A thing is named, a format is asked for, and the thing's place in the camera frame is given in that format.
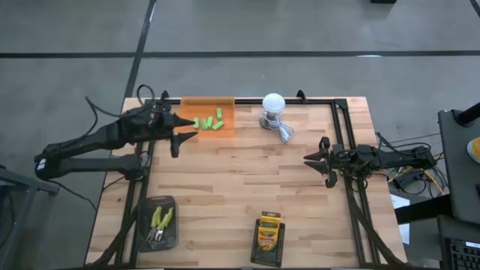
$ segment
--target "gray floor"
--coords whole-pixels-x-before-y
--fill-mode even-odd
[[[147,4],[0,0],[0,53],[134,52]],[[368,0],[159,0],[151,23],[145,51],[480,50],[480,18],[467,0],[398,0],[393,6]],[[144,59],[136,84],[179,97],[293,95],[298,89],[310,96],[366,96],[376,130],[399,140],[436,133],[439,110],[478,102],[479,60]],[[118,112],[132,62],[0,59],[0,164],[33,176],[33,157],[46,144],[79,136],[92,124],[86,95]],[[100,117],[100,124],[109,121]],[[425,142],[440,151],[439,139]],[[83,173],[59,181],[97,202],[103,177]],[[69,193],[40,193],[16,269],[81,266],[94,218],[90,205]],[[432,230],[419,228],[419,235]],[[409,259],[435,257],[413,245]]]

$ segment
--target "pliers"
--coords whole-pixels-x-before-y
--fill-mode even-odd
[[[157,209],[155,209],[155,212],[151,216],[151,223],[150,223],[151,230],[148,233],[148,236],[146,239],[148,243],[152,243],[153,241],[159,242],[162,239],[162,235],[164,234],[164,228],[168,227],[168,224],[172,219],[173,207],[170,207],[168,209],[168,213],[166,213],[165,216],[163,216],[163,219],[161,218],[161,215],[162,215],[162,207],[157,206]]]

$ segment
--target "wooden table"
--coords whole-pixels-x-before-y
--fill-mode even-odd
[[[347,100],[356,142],[376,145],[366,98]],[[124,110],[137,106],[137,99],[128,98]],[[327,189],[325,177],[302,159],[318,150],[322,136],[336,142],[331,108],[287,105],[282,120],[295,129],[288,144],[276,131],[259,126],[262,110],[237,105],[233,138],[194,137],[176,159],[170,157],[169,142],[156,143],[147,197],[175,197],[179,241],[172,250],[139,253],[137,267],[262,267],[250,263],[254,224],[262,211],[280,212],[286,224],[282,267],[358,266],[343,179],[338,176],[337,185]],[[346,138],[341,112],[340,123]],[[130,146],[113,154],[133,151]],[[108,173],[105,185],[119,176]],[[103,192],[86,262],[95,261],[119,231],[127,189],[128,183],[120,181]],[[385,178],[370,178],[367,195],[375,229],[406,261]],[[365,232],[362,239],[368,254]]]

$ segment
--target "keyboard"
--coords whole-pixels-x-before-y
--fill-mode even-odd
[[[480,244],[447,238],[447,254],[452,270],[480,270]]]

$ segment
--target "green block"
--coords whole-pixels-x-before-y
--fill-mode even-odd
[[[217,129],[221,128],[224,126],[224,122],[223,121],[219,121],[217,124],[214,124],[213,125],[213,130],[216,131]]]
[[[222,109],[217,108],[217,120],[221,120],[221,119],[222,119]]]
[[[207,122],[205,121],[204,118],[202,118],[202,128],[204,131],[209,129],[209,126],[207,125]]]
[[[211,128],[213,124],[213,116],[209,116],[207,120],[207,128]]]
[[[198,129],[199,127],[198,117],[195,117],[193,120],[195,121],[195,124],[193,124],[193,128]]]

